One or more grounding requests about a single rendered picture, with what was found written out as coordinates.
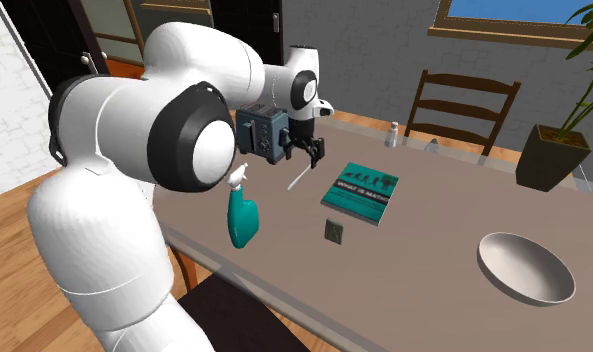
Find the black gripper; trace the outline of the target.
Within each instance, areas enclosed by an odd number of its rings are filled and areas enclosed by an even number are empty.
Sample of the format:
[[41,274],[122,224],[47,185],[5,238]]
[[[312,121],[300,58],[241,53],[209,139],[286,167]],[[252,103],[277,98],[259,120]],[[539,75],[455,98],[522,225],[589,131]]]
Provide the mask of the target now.
[[317,162],[325,156],[325,141],[322,137],[314,138],[315,119],[296,120],[289,118],[289,127],[279,133],[279,145],[283,148],[285,159],[292,156],[293,143],[305,150],[310,156],[310,166],[314,169]]

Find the white pen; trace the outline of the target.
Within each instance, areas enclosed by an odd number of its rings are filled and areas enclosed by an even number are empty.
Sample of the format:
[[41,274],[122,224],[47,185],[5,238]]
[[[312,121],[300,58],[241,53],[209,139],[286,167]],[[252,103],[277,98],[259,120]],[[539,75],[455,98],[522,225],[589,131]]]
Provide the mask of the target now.
[[302,179],[302,177],[311,169],[310,165],[307,165],[305,169],[288,185],[287,191],[291,191],[294,186]]

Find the dark blue-grey toaster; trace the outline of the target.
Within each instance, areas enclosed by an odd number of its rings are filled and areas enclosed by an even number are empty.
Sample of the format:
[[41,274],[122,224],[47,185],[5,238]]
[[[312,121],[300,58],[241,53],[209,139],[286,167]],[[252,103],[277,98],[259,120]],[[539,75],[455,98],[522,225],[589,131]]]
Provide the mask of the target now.
[[236,111],[236,139],[241,154],[252,153],[276,164],[285,156],[279,144],[280,131],[288,127],[284,109],[261,103],[241,106]]

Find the teal book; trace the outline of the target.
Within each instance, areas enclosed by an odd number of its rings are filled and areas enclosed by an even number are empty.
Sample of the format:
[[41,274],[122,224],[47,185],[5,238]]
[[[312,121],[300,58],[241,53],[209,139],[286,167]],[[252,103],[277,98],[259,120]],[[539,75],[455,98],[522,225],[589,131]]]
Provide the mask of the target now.
[[378,226],[397,183],[396,176],[349,162],[321,203]]

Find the small grey-green square box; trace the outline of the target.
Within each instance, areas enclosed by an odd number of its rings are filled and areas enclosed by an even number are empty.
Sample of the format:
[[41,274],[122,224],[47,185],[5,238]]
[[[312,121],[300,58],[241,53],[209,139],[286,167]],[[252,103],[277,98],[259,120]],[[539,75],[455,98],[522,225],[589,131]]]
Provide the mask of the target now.
[[342,244],[344,226],[330,218],[326,219],[324,238],[338,245]]

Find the teal spray bottle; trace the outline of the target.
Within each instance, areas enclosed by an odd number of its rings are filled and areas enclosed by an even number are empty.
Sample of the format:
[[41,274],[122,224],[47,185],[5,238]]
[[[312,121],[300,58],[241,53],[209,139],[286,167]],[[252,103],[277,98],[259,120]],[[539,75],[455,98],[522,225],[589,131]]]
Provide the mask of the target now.
[[255,201],[243,198],[242,181],[246,179],[247,163],[236,168],[227,178],[230,186],[227,227],[233,246],[241,249],[259,230],[259,210]]

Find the dark door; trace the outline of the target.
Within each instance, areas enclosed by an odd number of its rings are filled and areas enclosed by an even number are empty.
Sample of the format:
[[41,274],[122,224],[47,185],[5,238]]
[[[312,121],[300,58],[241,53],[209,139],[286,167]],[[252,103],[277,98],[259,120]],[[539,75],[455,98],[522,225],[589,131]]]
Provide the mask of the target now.
[[142,65],[139,27],[129,18],[134,0],[0,0],[47,86],[91,72],[122,76]]
[[283,65],[282,0],[210,0],[214,27],[250,45],[265,64]]

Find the dark wooden chair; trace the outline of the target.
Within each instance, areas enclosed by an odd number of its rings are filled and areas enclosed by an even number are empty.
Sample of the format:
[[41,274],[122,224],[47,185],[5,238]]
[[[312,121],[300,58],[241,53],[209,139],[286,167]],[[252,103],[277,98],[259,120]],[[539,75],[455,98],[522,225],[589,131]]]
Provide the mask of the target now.
[[[448,87],[456,87],[468,90],[475,90],[481,92],[495,93],[506,95],[507,98],[503,107],[499,112],[489,110],[480,106],[463,104],[452,101],[438,100],[438,99],[423,99],[422,92],[426,84],[435,84]],[[508,116],[510,108],[517,96],[521,87],[519,81],[515,81],[512,85],[479,77],[470,77],[458,74],[431,74],[427,69],[422,71],[414,102],[410,111],[410,115],[405,127],[404,136],[409,137],[412,131],[427,133],[440,137],[450,138],[462,142],[480,145],[483,147],[482,156],[487,157],[496,141],[496,138],[503,126],[503,123]],[[488,137],[469,132],[466,130],[456,129],[447,126],[440,126],[430,123],[416,123],[414,121],[417,110],[425,109],[438,111],[442,113],[449,113],[453,115],[476,118],[494,123],[492,131]]]

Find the brown table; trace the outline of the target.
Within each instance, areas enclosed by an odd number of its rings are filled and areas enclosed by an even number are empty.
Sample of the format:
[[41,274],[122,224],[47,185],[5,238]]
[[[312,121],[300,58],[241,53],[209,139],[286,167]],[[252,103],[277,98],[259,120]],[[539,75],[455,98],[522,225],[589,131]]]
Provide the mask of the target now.
[[[593,182],[565,179],[548,192],[516,183],[513,164],[420,140],[384,145],[381,131],[322,119],[325,158],[296,151],[269,164],[254,155],[243,193],[260,228],[235,248],[226,225],[229,187],[205,193],[157,188],[154,210],[167,240],[198,264],[347,352],[593,352]],[[398,178],[378,226],[321,203],[353,162]],[[324,238],[326,219],[344,226]],[[518,302],[480,271],[476,248],[507,232],[549,249],[572,272],[571,300]]]

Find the dark robot stand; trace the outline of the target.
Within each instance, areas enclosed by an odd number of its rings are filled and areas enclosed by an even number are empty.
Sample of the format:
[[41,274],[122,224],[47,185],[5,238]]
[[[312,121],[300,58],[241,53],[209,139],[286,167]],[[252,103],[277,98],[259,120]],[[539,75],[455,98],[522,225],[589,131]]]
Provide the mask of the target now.
[[216,274],[178,302],[216,352],[310,352],[264,304]]

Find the wood-framed window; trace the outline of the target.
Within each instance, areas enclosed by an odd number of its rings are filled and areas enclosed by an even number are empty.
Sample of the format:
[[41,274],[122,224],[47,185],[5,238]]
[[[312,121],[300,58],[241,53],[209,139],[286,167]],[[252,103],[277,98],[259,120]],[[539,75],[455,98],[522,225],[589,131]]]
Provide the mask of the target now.
[[571,50],[593,32],[580,24],[452,16],[452,3],[440,0],[428,36]]

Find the potted green plant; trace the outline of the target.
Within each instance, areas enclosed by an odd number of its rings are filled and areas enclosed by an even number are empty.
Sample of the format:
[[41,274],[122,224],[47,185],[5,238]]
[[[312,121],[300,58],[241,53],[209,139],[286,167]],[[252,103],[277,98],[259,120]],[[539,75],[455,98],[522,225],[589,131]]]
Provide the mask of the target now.
[[[568,60],[593,43],[593,2],[576,10],[571,17],[580,17],[580,24],[590,33],[568,53]],[[541,124],[532,128],[515,170],[517,184],[548,192],[591,153],[592,148],[585,135],[574,128],[593,111],[593,99],[589,97],[592,90],[593,78],[560,128]]]

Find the white bowl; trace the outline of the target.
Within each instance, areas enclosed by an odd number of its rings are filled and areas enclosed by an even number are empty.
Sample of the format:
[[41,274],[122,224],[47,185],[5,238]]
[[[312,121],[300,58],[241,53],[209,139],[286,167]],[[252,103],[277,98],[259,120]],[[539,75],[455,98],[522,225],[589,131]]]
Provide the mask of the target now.
[[577,290],[572,272],[560,258],[517,234],[485,235],[477,245],[476,260],[495,288],[527,305],[559,305],[571,300]]

